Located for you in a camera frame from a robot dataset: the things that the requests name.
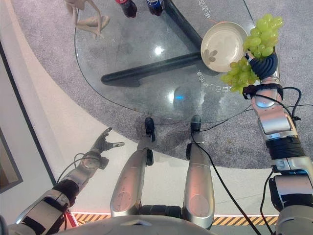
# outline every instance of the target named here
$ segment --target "soda bottle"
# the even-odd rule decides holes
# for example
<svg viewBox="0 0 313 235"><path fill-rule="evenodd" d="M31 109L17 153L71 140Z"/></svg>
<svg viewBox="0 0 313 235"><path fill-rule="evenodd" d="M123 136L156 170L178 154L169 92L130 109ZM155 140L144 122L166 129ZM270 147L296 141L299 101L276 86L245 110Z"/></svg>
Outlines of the soda bottle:
<svg viewBox="0 0 313 235"><path fill-rule="evenodd" d="M160 16L164 10L164 0L147 0L151 14Z"/></svg>
<svg viewBox="0 0 313 235"><path fill-rule="evenodd" d="M115 0L123 9L125 16L135 18L137 7L132 0Z"/></svg>

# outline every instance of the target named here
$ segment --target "gray carpet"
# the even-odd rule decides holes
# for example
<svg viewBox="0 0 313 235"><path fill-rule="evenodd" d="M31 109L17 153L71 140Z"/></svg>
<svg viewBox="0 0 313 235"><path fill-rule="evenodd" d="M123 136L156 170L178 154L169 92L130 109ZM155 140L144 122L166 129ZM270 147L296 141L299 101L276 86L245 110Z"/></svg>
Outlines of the gray carpet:
<svg viewBox="0 0 313 235"><path fill-rule="evenodd" d="M184 1L180 1L178 7L191 21L193 14L184 9ZM112 126L123 136L138 141L143 133L142 124L146 115L109 102L85 81L76 62L74 27L64 3L61 0L49 1L49 5L45 1L37 0L12 0L12 3L28 43L52 79L93 117ZM278 46L281 80L283 86L296 86L302 90L302 104L312 104L312 1L247 0L246 3L255 19L267 12L283 16L285 26L280 31ZM204 29L200 26L196 30L202 34L201 30ZM295 93L286 92L284 103L292 105L295 99ZM299 107L297 115L302 118L298 122L298 131L303 147L307 155L313 156L313 108ZM159 117L154 117L154 120L156 150L176 158L184 158L186 146L190 142L189 124ZM251 111L206 132L204 140L205 148L216 165L233 168L269 167L270 157L258 129L256 116Z"/></svg>

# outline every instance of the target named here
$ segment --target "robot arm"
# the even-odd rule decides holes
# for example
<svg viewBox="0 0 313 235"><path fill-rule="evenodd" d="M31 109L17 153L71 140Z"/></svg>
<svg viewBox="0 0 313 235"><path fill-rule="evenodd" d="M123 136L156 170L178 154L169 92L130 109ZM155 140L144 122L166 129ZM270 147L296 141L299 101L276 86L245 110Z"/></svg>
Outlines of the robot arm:
<svg viewBox="0 0 313 235"><path fill-rule="evenodd" d="M261 84L243 90L258 115L258 123L271 156L271 200L280 211L276 234L310 234L313 231L313 164L304 153L292 117L277 102L282 101L279 60L274 52L263 62L248 52L246 58Z"/></svg>
<svg viewBox="0 0 313 235"><path fill-rule="evenodd" d="M100 154L124 145L123 142L106 142L105 138L110 130L112 128L100 135L74 170L28 207L18 217L16 224L8 226L9 234L45 235L58 232L64 222L64 214L74 204L76 196L97 169L107 166L109 160Z"/></svg>

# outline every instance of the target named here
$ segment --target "green grapes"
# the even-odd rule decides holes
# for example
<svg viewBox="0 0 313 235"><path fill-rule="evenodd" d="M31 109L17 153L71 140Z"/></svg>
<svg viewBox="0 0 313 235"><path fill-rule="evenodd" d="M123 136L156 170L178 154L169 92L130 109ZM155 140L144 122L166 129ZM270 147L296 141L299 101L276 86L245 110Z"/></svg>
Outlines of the green grapes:
<svg viewBox="0 0 313 235"><path fill-rule="evenodd" d="M257 21L256 27L250 31L251 36L246 38L243 44L244 52L250 50L255 57L261 60L271 55L274 46L278 43L278 29L283 24L281 16L273 17L270 13L265 14ZM232 92L242 93L243 87L259 80L244 56L238 62L230 63L229 66L231 71L222 75L221 80L232 86L230 89Z"/></svg>

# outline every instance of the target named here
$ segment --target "yellow black hazard stripe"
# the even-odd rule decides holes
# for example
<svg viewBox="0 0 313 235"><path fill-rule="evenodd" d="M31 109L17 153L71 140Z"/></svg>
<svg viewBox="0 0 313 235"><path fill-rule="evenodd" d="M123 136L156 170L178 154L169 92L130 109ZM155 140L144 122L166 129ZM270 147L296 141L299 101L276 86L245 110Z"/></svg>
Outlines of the yellow black hazard stripe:
<svg viewBox="0 0 313 235"><path fill-rule="evenodd" d="M72 212L75 216L78 225L94 222L97 220L111 218L109 213L78 213ZM248 216L254 225L265 225L263 218L260 215ZM275 225L278 219L276 215L265 216L269 225ZM215 226L247 226L248 221L243 216L223 216L218 215L214 217L213 225Z"/></svg>
<svg viewBox="0 0 313 235"><path fill-rule="evenodd" d="M75 212L72 212L72 214L75 216L75 219L76 219L77 224L79 226L90 223L90 222L94 222L97 220L111 218L111 215L108 213L75 213Z"/></svg>
<svg viewBox="0 0 313 235"><path fill-rule="evenodd" d="M260 215L248 216L254 225L265 225L263 218ZM269 225L275 225L278 216L265 216L266 221ZM243 216L216 216L213 220L215 226L247 226L249 225L246 218Z"/></svg>

